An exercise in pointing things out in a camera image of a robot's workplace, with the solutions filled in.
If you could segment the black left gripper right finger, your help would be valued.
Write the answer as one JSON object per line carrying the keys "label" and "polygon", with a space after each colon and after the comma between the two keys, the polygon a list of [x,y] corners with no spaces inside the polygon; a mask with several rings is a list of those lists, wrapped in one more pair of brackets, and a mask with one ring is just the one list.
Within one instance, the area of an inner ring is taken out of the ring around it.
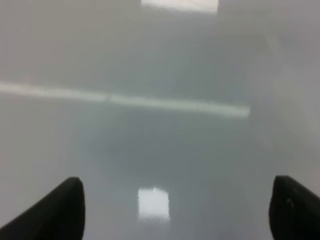
{"label": "black left gripper right finger", "polygon": [[268,211],[274,240],[318,240],[320,197],[287,175],[273,181]]}

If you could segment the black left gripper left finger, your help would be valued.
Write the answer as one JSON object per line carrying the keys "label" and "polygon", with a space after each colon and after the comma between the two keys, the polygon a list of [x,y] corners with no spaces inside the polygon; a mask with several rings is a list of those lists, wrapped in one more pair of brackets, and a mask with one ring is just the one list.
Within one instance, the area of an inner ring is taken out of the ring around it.
{"label": "black left gripper left finger", "polygon": [[2,240],[81,240],[85,231],[85,191],[69,177],[36,204],[0,228]]}

